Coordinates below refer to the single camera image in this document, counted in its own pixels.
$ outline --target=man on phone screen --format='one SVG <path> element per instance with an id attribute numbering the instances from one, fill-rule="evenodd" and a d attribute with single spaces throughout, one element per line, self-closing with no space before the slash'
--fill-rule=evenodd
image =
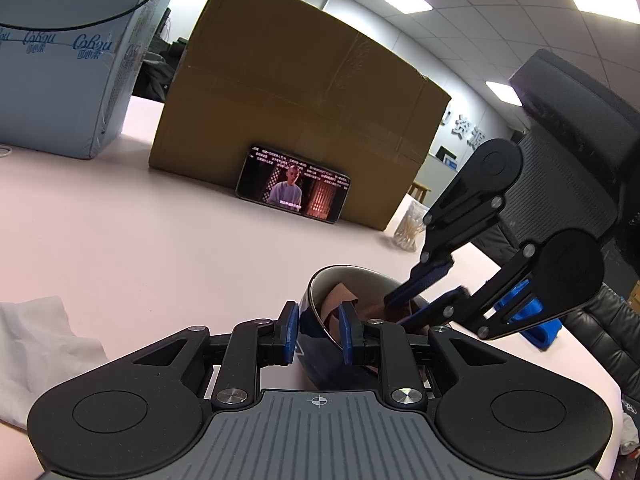
<path id="1" fill-rule="evenodd" d="M 287 168 L 287 179 L 271 188 L 267 204 L 273 204 L 290 211 L 300 211 L 302 190 L 296 186 L 296 180 L 299 177 L 300 168 L 296 164 L 290 164 Z"/>

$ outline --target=brown cardboard box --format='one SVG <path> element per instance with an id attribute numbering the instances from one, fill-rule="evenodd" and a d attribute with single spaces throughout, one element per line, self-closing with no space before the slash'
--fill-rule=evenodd
<path id="1" fill-rule="evenodd" d="M 391 51 L 301 0 L 209 0 L 149 164 L 235 187 L 259 142 L 349 176 L 342 218 L 383 230 L 449 100 Z"/>
<path id="2" fill-rule="evenodd" d="M 640 282 L 637 282 L 634 290 L 631 291 L 631 296 L 629 296 L 629 305 L 636 312 L 640 312 Z"/>

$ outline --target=ceiling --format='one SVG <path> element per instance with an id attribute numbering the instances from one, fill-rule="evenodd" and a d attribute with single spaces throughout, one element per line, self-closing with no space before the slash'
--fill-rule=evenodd
<path id="1" fill-rule="evenodd" d="M 485 81 L 508 83 L 546 48 L 640 110 L 640 25 L 588 12 L 573 0 L 426 0 L 428 12 L 401 14 L 383 0 L 356 0 L 436 55 L 512 126 L 522 108 L 500 101 Z"/>

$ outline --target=gray ridged panel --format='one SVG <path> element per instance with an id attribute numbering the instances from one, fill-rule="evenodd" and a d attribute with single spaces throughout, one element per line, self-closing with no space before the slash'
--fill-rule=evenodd
<path id="1" fill-rule="evenodd" d="M 372 392 L 267 391 L 257 406 L 215 416 L 185 456 L 136 480 L 496 480 L 453 455 L 416 413 Z M 41 480 L 62 480 L 46 473 Z M 593 471 L 571 480 L 602 480 Z"/>
<path id="2" fill-rule="evenodd" d="M 540 126 L 519 146 L 524 157 L 522 174 L 507 191 L 500 214 L 518 243 L 542 242 L 569 227 L 602 236 L 618 212 L 587 170 Z"/>

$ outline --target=phone screen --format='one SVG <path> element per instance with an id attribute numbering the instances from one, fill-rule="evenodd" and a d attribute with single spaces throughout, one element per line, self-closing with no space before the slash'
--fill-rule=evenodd
<path id="1" fill-rule="evenodd" d="M 252 146 L 236 194 L 297 215 L 335 222 L 350 184 L 343 174 L 271 148 Z"/>

